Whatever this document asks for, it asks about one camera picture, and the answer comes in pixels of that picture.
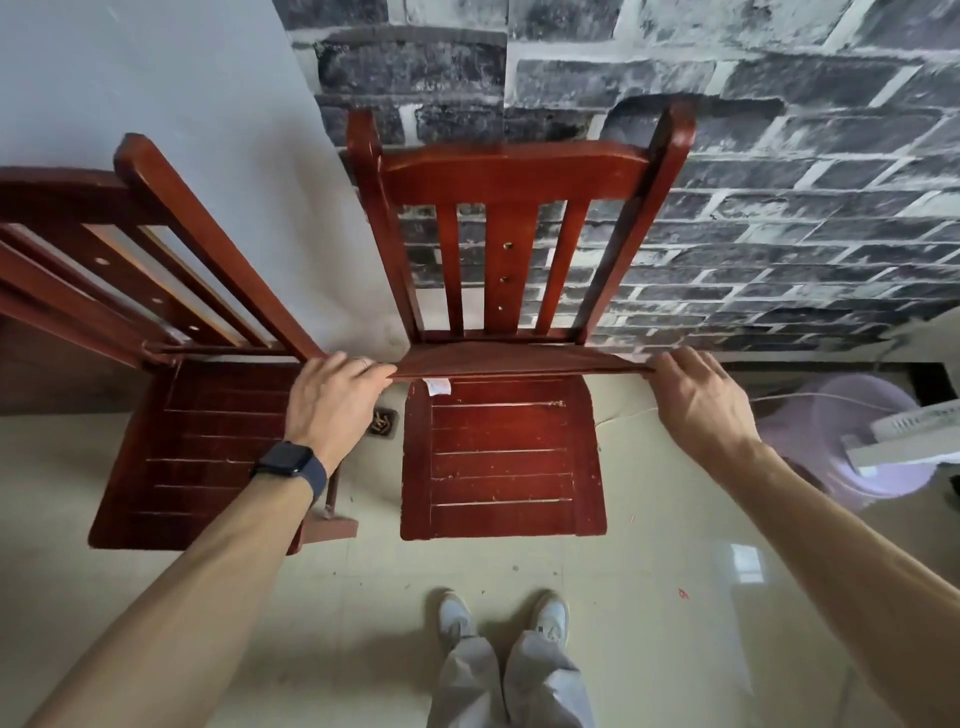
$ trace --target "gray pants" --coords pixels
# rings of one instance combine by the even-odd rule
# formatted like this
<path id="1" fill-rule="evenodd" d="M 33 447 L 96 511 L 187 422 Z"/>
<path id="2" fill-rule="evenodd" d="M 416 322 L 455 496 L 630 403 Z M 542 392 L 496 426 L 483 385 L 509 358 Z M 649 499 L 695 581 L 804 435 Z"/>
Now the gray pants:
<path id="1" fill-rule="evenodd" d="M 510 653 L 502 691 L 491 644 L 482 637 L 460 640 L 440 671 L 426 725 L 593 728 L 594 723 L 580 670 L 557 644 L 528 631 Z"/>

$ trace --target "forearm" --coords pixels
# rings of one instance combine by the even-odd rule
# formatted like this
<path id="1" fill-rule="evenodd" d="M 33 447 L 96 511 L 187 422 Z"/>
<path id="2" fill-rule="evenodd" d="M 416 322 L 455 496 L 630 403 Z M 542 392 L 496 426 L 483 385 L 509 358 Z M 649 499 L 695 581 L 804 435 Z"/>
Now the forearm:
<path id="1" fill-rule="evenodd" d="M 760 443 L 711 470 L 906 723 L 956 725 L 960 592 Z"/>
<path id="2" fill-rule="evenodd" d="M 300 478 L 255 478 L 90 647 L 28 726 L 204 725 L 311 499 Z"/>

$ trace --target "brick wallpaper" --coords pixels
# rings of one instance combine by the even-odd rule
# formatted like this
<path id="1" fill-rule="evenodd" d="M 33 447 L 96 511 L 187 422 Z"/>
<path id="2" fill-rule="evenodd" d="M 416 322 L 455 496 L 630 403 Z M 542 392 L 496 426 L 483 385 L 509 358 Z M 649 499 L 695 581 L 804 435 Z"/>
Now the brick wallpaper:
<path id="1" fill-rule="evenodd" d="M 337 145 L 375 109 L 387 145 L 610 138 L 695 104 L 697 141 L 591 344 L 839 351 L 960 303 L 960 0 L 275 0 Z M 556 326 L 620 203 L 597 202 Z M 482 206 L 461 206 L 467 286 Z M 401 211 L 440 287 L 432 207 Z M 523 324 L 563 205 L 540 210 Z"/>

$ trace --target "hand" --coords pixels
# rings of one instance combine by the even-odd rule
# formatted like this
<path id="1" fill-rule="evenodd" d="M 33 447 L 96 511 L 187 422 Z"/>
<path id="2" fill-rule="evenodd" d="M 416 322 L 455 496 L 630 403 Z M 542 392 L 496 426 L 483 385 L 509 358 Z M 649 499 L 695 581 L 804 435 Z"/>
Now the hand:
<path id="1" fill-rule="evenodd" d="M 395 371 L 393 364 L 350 359 L 343 352 L 311 359 L 290 390 L 284 439 L 313 449 L 327 475 L 333 474 L 363 437 L 376 398 Z"/>
<path id="2" fill-rule="evenodd" d="M 708 352 L 682 347 L 652 361 L 645 375 L 660 421 L 674 442 L 715 474 L 743 449 L 760 442 L 747 393 Z"/>

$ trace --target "cable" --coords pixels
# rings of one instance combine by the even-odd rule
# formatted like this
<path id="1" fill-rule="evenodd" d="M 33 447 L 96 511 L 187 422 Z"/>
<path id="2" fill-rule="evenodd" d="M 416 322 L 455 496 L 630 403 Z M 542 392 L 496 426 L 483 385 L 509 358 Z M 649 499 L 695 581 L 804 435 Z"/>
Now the cable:
<path id="1" fill-rule="evenodd" d="M 843 395 L 832 395 L 829 392 L 790 392 L 789 394 L 785 394 L 785 395 L 766 395 L 764 397 L 754 397 L 750 401 L 789 400 L 791 397 L 829 397 L 832 400 L 843 400 L 843 401 L 851 402 L 852 404 L 859 404 L 861 407 L 870 407 L 871 409 L 875 409 L 878 412 L 883 412 L 884 414 L 887 414 L 887 415 L 893 415 L 900 412 L 900 410 L 898 409 L 890 409 L 889 407 L 880 407 L 876 404 L 871 404 L 868 401 L 855 400 L 850 397 L 844 397 Z M 619 422 L 620 420 L 628 420 L 631 417 L 636 417 L 638 415 L 645 415 L 647 414 L 647 412 L 656 412 L 656 411 L 657 411 L 656 407 L 650 407 L 649 409 L 641 409 L 639 412 L 632 412 L 629 415 L 622 415 L 622 416 L 614 415 L 613 417 L 609 417 L 606 420 L 601 420 L 596 424 L 596 426 L 599 427 L 600 425 L 605 425 L 606 423 L 614 423 L 614 422 Z"/>

